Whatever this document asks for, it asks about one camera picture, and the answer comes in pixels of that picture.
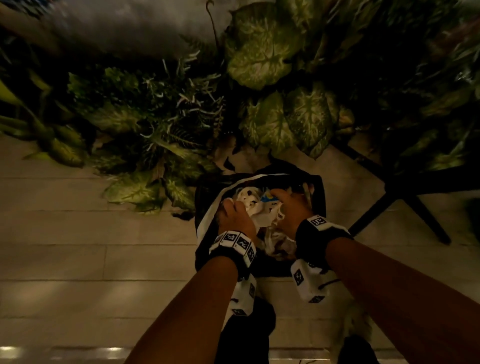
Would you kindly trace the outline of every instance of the wristband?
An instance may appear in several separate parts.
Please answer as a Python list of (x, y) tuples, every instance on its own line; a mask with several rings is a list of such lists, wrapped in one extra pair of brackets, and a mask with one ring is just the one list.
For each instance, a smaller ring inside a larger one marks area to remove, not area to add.
[(352, 239), (343, 226), (333, 224), (320, 215), (312, 216), (302, 221), (297, 229), (296, 256), (315, 267), (330, 269), (325, 259), (327, 245), (332, 240), (342, 237)]
[(240, 231), (226, 231), (218, 235), (210, 247), (209, 260), (216, 256), (226, 256), (237, 266), (239, 279), (247, 279), (256, 254), (255, 245), (247, 235)]

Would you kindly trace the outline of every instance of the chair leg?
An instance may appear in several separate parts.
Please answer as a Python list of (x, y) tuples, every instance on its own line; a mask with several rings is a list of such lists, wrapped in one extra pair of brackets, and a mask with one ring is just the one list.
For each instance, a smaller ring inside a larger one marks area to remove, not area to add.
[(348, 230), (354, 237), (364, 228), (366, 228), (373, 220), (388, 209), (388, 207), (397, 200), (393, 194), (385, 193), (370, 209), (365, 212)]
[(435, 233), (440, 242), (446, 245), (450, 245), (452, 239), (450, 239), (446, 231), (442, 228), (437, 219), (427, 209), (427, 207), (418, 198), (418, 196), (410, 195), (407, 197), (403, 197), (403, 200), (428, 225), (428, 227)]

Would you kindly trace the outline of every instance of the black pants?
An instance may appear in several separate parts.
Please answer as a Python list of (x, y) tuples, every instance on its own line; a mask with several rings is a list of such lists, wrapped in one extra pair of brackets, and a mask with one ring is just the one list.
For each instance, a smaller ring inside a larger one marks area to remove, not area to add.
[[(275, 311), (256, 297), (250, 316), (232, 316), (220, 335), (215, 364), (268, 364), (268, 336), (275, 329)], [(370, 344), (357, 335), (345, 339), (338, 364), (378, 364)]]

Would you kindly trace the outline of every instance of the stand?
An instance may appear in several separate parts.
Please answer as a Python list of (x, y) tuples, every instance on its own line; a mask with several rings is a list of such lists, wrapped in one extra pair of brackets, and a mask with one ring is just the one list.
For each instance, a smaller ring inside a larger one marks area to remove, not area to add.
[(332, 145), (385, 182), (385, 194), (350, 227), (349, 232), (352, 236), (360, 233), (382, 212), (387, 210), (393, 202), (401, 199), (428, 225), (440, 242), (446, 245), (452, 242), (432, 213), (420, 201), (418, 195), (479, 189), (480, 174), (474, 173), (466, 166), (461, 166), (415, 175), (392, 176), (380, 165), (347, 144), (333, 140)]

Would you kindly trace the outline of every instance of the hand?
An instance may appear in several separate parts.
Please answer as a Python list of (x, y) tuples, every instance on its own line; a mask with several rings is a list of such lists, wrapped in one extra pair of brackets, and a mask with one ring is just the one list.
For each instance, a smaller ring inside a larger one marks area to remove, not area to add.
[(270, 193), (283, 203), (280, 211), (285, 217), (278, 222), (278, 228), (290, 239), (295, 240), (300, 223), (314, 215), (307, 201), (305, 201), (305, 196), (301, 194), (289, 195), (287, 191), (280, 189), (273, 189)]
[(223, 210), (218, 212), (218, 234), (229, 230), (243, 232), (257, 246), (257, 229), (241, 201), (233, 203), (226, 199), (223, 201)]

